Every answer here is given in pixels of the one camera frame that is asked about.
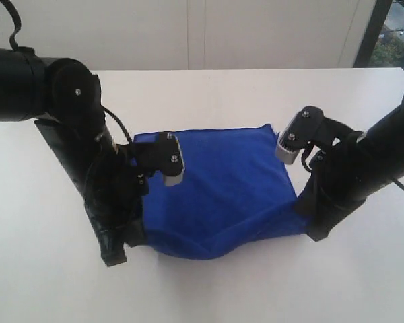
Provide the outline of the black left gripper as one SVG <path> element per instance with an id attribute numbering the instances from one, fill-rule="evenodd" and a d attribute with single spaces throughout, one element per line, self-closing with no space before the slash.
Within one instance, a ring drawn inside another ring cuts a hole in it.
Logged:
<path id="1" fill-rule="evenodd" d="M 84 207 L 107 267 L 127 261 L 124 243 L 146 246 L 143 197 L 149 192 L 147 175 L 127 145 L 102 150 L 88 169 Z"/>

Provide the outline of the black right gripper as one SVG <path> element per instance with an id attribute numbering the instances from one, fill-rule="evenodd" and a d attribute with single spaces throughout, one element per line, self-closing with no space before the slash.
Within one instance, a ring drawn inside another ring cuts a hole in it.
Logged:
<path id="1" fill-rule="evenodd" d="M 310 160 L 311 175 L 294 210 L 307 220 L 305 234 L 315 242 L 325 239 L 367 199 L 365 161 L 356 144 L 337 144 Z"/>

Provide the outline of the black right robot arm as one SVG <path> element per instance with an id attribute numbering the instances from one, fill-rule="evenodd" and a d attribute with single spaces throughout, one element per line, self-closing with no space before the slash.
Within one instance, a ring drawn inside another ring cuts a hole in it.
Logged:
<path id="1" fill-rule="evenodd" d="M 312 172 L 294 210 L 315 242 L 366 199 L 404 177 L 404 94 L 401 103 L 365 132 L 351 132 L 310 161 Z"/>

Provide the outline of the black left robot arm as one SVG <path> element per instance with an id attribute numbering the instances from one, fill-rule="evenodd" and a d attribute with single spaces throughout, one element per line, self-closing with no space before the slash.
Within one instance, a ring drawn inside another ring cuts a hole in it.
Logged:
<path id="1" fill-rule="evenodd" d="M 106 266 L 146 243 L 145 174 L 132 142 L 114 142 L 100 80 L 83 63 L 0 48 L 0 122 L 33 120 L 78 193 Z"/>

